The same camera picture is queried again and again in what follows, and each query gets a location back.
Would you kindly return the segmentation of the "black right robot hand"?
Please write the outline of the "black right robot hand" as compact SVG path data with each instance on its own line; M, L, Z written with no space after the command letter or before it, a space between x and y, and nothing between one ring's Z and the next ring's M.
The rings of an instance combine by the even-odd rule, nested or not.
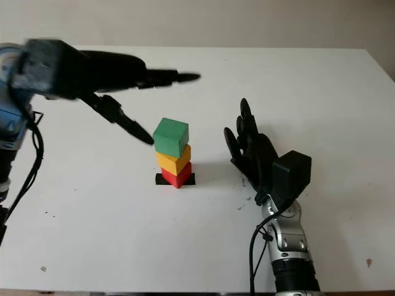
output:
M258 131L255 118L245 98L241 99L236 119L237 136L224 128L224 137L231 154L231 163L242 172L256 191L258 206L266 203L272 190L272 163L278 154L268 136Z

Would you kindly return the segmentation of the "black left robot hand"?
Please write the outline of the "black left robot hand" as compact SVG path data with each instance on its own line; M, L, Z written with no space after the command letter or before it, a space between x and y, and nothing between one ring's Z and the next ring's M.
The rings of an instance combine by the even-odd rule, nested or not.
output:
M61 98L80 99L108 122L119 125L128 134L151 146L152 136L122 110L121 104L107 93L127 89L170 87L200 79L198 73L175 69L147 68L138 57L103 51L82 51L83 59L73 62L60 81L65 86Z

